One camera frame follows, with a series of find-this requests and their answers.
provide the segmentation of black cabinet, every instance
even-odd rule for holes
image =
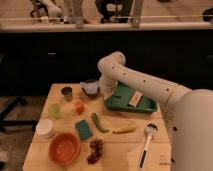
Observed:
[[[47,94],[52,83],[98,79],[114,51],[126,66],[193,89],[213,89],[213,30],[2,33],[3,68],[16,94]],[[0,94],[9,92],[1,82]]]

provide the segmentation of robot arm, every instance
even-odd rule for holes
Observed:
[[[121,52],[114,52],[98,62],[98,69],[102,73],[100,89],[106,98],[116,88],[117,80],[170,109],[175,107],[183,95],[191,91],[177,83],[131,70],[124,65],[125,57]]]
[[[171,171],[213,170],[213,91],[191,90],[176,83],[124,67],[115,52],[98,62],[100,89],[109,96],[117,80],[142,92],[173,112]]]

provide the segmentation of bowl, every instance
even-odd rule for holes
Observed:
[[[89,80],[86,80],[85,83],[93,83],[96,81],[97,81],[96,79],[89,79]],[[95,92],[94,94],[88,94],[83,87],[82,87],[82,90],[83,90],[84,94],[86,94],[91,99],[95,99],[96,97],[99,96],[99,93],[100,93],[99,88],[98,88],[97,92]]]
[[[80,151],[80,142],[75,135],[61,133],[52,140],[49,157],[56,164],[68,165],[79,156]]]
[[[36,125],[36,133],[44,138],[50,138],[54,135],[53,122],[50,119],[40,119]]]

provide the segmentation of green sponge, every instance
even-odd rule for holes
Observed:
[[[77,129],[78,135],[82,141],[90,138],[93,135],[85,119],[77,122],[75,124],[75,128]]]

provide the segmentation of white bowl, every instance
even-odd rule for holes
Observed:
[[[36,126],[36,133],[44,138],[50,138],[54,134],[53,122],[50,119],[41,119]]]

